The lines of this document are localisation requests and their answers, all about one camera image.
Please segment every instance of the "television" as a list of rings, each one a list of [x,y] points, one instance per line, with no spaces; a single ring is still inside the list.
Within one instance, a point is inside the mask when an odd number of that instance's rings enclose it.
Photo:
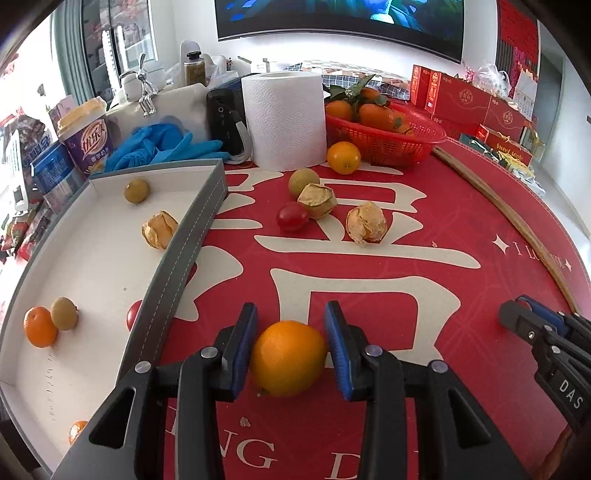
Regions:
[[[464,0],[215,0],[220,40],[329,32],[380,38],[461,61]]]

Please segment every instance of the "silver screw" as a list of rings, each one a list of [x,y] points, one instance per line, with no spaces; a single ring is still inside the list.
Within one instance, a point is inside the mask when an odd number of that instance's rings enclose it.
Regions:
[[[369,356],[376,357],[382,355],[384,351],[382,350],[382,347],[378,345],[368,345],[365,347],[365,353],[367,353]]]
[[[201,356],[203,358],[215,358],[217,355],[217,348],[214,346],[207,346],[203,350],[201,350]]]
[[[435,360],[431,363],[431,368],[435,373],[444,374],[449,370],[447,363],[442,362],[441,360]]]
[[[152,365],[150,364],[150,362],[148,362],[146,360],[135,365],[135,371],[139,374],[144,374],[144,373],[149,372],[150,368],[152,368]]]

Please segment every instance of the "basket of oranges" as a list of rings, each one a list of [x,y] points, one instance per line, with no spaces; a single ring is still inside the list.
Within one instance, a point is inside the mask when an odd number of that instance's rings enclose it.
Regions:
[[[351,142],[374,165],[406,167],[424,160],[435,145],[445,142],[445,130],[415,107],[393,103],[366,87],[372,78],[369,75],[350,89],[327,88],[328,145]]]

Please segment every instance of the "red box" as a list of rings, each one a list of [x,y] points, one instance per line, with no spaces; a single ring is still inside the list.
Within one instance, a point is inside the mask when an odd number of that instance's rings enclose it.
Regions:
[[[526,118],[504,100],[492,97],[483,125],[519,142],[526,122]]]
[[[503,137],[502,134],[499,132],[495,132],[490,128],[481,125],[478,127],[478,131],[476,132],[476,138],[478,140],[483,141],[486,145],[491,147],[494,151],[501,151],[504,153],[508,153],[509,155],[515,157],[520,162],[524,163],[525,165],[529,165],[531,162],[532,154],[528,152],[525,148],[521,145],[513,142],[511,139],[507,139],[507,137]]]
[[[427,94],[431,85],[431,69],[415,65],[413,81],[410,84],[410,101],[419,108],[425,108]]]
[[[433,72],[425,110],[461,124],[482,124],[491,96],[474,85],[445,73]]]
[[[460,140],[462,134],[471,135],[472,137],[476,136],[476,131],[479,127],[478,124],[461,124],[436,115],[431,115],[431,120],[441,125],[445,130],[445,133],[447,133],[447,136],[454,140]]]

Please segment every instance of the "star print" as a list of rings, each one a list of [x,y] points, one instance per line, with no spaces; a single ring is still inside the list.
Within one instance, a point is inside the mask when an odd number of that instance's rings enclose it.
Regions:
[[[503,253],[506,255],[507,254],[507,249],[509,248],[509,245],[507,245],[500,236],[496,236],[496,240],[493,242],[497,247],[499,247],[501,250],[503,250]]]

